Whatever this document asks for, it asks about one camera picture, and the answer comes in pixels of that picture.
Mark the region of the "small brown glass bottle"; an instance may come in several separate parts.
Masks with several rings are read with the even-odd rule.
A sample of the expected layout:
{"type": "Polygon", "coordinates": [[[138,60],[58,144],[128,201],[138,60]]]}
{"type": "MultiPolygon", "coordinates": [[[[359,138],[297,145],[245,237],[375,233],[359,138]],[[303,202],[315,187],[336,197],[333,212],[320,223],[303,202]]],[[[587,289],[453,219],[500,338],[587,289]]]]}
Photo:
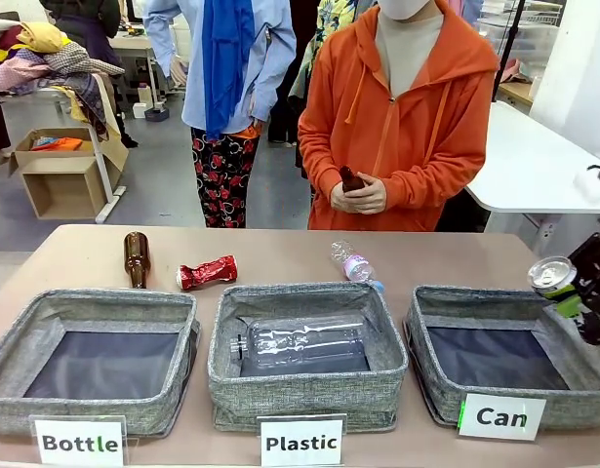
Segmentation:
{"type": "Polygon", "coordinates": [[[360,190],[366,186],[365,181],[355,174],[348,166],[342,166],[339,173],[343,193],[360,190]]]}

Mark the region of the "person in orange hoodie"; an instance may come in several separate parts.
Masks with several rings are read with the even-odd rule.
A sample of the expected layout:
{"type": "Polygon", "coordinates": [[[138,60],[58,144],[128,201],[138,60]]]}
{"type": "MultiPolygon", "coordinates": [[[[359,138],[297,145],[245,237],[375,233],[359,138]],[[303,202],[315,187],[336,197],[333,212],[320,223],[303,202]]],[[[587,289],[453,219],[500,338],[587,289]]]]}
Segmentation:
{"type": "MultiPolygon", "coordinates": [[[[333,113],[339,170],[383,179],[425,162],[453,131],[488,132],[497,70],[491,45],[447,0],[378,0],[325,40],[306,106],[333,113]]],[[[335,211],[314,191],[313,230],[431,232],[454,197],[366,215],[335,211]]]]}

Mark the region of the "white Bottle label sign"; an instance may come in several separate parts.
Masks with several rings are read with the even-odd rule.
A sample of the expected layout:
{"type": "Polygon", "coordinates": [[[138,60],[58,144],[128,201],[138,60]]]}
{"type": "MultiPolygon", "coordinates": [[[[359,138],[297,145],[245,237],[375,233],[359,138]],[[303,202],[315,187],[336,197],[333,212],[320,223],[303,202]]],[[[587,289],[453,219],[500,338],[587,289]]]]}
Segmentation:
{"type": "Polygon", "coordinates": [[[43,464],[72,468],[127,464],[124,416],[31,415],[29,426],[43,464]]]}

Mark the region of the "white Plastic label sign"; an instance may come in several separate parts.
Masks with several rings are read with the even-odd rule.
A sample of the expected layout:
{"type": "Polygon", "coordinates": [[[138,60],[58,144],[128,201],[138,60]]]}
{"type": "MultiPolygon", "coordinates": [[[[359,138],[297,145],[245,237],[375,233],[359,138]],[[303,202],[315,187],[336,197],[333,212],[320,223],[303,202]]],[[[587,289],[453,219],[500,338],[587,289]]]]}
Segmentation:
{"type": "Polygon", "coordinates": [[[258,417],[260,465],[267,468],[341,466],[346,424],[345,413],[258,417]]]}

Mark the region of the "person in blue shirt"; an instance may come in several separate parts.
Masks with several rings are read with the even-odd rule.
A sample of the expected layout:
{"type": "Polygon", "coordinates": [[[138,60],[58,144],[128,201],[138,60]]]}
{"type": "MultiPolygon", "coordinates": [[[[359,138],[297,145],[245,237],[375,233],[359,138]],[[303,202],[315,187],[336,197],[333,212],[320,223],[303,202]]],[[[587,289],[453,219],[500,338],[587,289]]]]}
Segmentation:
{"type": "Polygon", "coordinates": [[[157,62],[188,63],[181,119],[190,129],[209,228],[243,228],[260,133],[296,56],[290,0],[146,0],[157,62]]]}

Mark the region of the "orange person right forearm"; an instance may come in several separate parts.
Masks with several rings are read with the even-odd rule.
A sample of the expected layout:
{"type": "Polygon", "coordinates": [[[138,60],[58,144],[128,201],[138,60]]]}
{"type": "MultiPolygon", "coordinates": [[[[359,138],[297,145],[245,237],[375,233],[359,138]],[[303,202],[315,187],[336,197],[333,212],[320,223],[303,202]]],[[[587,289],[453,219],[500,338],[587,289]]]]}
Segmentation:
{"type": "Polygon", "coordinates": [[[332,190],[341,183],[331,146],[333,113],[309,103],[299,120],[300,152],[308,179],[319,196],[331,203],[332,190]]]}

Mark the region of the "pile of colourful clothes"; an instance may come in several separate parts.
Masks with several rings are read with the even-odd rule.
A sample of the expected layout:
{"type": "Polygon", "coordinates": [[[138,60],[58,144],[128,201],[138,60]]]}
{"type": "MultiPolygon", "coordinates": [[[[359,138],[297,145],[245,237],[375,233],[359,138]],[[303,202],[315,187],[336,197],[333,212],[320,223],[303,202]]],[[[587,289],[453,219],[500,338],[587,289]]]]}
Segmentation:
{"type": "Polygon", "coordinates": [[[119,136],[110,77],[124,69],[91,58],[88,51],[48,22],[0,19],[0,93],[27,95],[51,88],[70,100],[73,118],[97,136],[119,136]]]}

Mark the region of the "crushed red can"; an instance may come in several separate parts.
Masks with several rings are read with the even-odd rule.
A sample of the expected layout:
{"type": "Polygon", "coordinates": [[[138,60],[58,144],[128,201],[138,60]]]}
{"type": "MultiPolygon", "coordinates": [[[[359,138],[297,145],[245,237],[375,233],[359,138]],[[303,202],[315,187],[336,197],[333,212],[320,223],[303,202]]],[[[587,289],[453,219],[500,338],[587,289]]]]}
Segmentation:
{"type": "Polygon", "coordinates": [[[177,270],[177,284],[182,291],[192,291],[208,283],[234,282],[237,278],[237,263],[233,255],[225,255],[196,267],[181,265],[177,270]]]}

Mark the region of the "white side table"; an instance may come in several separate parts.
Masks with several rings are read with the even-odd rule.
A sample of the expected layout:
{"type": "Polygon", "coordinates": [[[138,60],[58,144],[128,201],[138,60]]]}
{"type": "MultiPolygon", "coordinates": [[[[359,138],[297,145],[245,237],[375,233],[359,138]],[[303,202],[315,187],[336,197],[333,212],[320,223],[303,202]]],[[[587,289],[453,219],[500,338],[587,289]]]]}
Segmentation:
{"type": "Polygon", "coordinates": [[[490,213],[486,233],[515,234],[541,256],[568,254],[600,230],[600,200],[575,185],[591,166],[600,158],[496,101],[485,165],[466,190],[490,213]]]}

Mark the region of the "silver green drink can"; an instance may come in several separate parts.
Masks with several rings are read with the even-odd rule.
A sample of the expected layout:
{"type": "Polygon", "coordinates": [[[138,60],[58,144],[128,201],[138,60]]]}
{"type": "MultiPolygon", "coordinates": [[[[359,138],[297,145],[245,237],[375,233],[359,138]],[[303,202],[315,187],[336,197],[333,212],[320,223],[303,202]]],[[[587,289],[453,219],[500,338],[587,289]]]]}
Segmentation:
{"type": "Polygon", "coordinates": [[[550,256],[536,262],[527,273],[530,287],[539,295],[551,299],[576,290],[578,270],[565,256],[550,256]]]}

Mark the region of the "orange person right hand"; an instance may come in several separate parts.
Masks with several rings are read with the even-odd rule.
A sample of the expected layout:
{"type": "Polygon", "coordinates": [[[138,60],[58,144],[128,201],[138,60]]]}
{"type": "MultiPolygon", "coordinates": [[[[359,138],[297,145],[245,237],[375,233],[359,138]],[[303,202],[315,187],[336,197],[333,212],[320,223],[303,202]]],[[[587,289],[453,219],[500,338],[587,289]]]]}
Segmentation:
{"type": "Polygon", "coordinates": [[[333,210],[354,214],[355,208],[346,198],[342,189],[342,182],[337,183],[330,192],[330,204],[333,210]]]}

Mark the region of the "small pink-label plastic bottle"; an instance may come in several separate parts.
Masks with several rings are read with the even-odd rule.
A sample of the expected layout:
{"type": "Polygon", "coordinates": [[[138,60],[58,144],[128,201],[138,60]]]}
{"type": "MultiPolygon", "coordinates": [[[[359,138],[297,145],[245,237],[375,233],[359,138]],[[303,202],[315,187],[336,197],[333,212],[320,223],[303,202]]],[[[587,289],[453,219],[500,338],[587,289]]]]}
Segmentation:
{"type": "Polygon", "coordinates": [[[334,242],[331,246],[331,257],[340,265],[345,277],[350,282],[372,284],[381,293],[384,292],[384,285],[377,279],[372,264],[348,242],[334,242]]]}

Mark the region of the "orange person left forearm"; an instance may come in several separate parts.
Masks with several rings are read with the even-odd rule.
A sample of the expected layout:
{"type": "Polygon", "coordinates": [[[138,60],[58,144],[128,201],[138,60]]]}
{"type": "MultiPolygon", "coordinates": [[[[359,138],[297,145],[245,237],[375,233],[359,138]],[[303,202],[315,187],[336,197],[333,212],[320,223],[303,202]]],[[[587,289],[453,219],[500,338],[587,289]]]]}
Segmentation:
{"type": "Polygon", "coordinates": [[[453,131],[425,162],[408,171],[383,178],[385,207],[421,209],[438,207],[464,189],[482,169],[487,132],[453,131]]]}

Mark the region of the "white Can label sign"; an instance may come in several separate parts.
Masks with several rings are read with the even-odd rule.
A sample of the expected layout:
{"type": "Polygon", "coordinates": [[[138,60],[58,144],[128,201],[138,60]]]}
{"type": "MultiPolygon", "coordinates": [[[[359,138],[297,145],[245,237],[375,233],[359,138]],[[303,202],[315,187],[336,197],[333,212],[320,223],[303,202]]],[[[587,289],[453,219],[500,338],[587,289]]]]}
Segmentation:
{"type": "Polygon", "coordinates": [[[545,407],[545,399],[469,393],[460,409],[459,435],[532,442],[537,437],[545,407]]]}

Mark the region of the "grey fabric basket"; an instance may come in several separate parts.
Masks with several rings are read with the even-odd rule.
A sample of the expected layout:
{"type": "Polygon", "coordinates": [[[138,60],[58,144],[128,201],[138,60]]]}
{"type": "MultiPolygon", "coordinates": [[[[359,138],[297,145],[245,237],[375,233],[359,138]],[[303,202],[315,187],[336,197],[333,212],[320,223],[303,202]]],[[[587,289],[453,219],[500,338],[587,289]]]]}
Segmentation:
{"type": "Polygon", "coordinates": [[[469,394],[539,399],[540,428],[600,427],[600,345],[533,292],[419,286],[404,331],[433,418],[469,394]]]}
{"type": "Polygon", "coordinates": [[[132,436],[167,436],[199,332],[185,293],[40,293],[0,339],[0,435],[29,434],[33,416],[118,416],[132,436]]]}
{"type": "Polygon", "coordinates": [[[215,426],[254,432],[257,418],[345,413],[346,430],[393,429],[408,355],[386,302],[367,283],[237,286],[220,297],[207,362],[215,426]],[[230,357],[230,340],[256,319],[358,314],[369,369],[356,372],[243,376],[230,357]]]}

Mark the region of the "large clear plastic bottle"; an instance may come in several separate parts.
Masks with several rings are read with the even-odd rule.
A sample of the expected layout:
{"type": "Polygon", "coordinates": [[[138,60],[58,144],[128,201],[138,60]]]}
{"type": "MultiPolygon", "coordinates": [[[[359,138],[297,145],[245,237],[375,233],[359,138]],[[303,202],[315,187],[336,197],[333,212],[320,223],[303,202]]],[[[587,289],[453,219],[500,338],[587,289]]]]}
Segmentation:
{"type": "Polygon", "coordinates": [[[367,321],[358,314],[256,319],[230,340],[243,376],[367,371],[367,321]]]}

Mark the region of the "orange person left hand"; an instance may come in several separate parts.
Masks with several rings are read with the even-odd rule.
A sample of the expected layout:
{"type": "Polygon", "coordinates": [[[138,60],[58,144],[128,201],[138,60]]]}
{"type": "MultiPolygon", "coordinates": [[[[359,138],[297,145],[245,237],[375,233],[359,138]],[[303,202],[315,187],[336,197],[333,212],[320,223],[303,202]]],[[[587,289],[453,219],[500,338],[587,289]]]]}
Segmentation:
{"type": "Polygon", "coordinates": [[[386,189],[380,178],[358,173],[364,186],[344,193],[345,207],[349,213],[377,215],[386,209],[386,189]]]}

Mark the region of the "black tripod pole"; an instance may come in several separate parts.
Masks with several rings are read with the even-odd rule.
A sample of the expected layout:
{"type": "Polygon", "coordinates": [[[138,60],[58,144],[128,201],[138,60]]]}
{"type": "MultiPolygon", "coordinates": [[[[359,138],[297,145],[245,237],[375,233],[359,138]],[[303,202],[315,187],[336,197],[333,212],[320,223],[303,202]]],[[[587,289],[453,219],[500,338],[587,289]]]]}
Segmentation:
{"type": "Polygon", "coordinates": [[[503,47],[502,55],[500,57],[500,67],[499,67],[499,70],[496,74],[495,81],[494,81],[492,102],[495,102],[497,100],[497,93],[498,93],[499,86],[501,83],[501,78],[505,71],[505,68],[506,68],[510,53],[511,53],[514,39],[518,32],[520,19],[522,17],[522,14],[523,14],[523,11],[525,8],[525,3],[526,3],[526,0],[517,0],[516,1],[516,7],[512,9],[512,12],[510,13],[510,16],[509,16],[509,20],[506,24],[507,36],[506,36],[505,45],[503,47]]]}

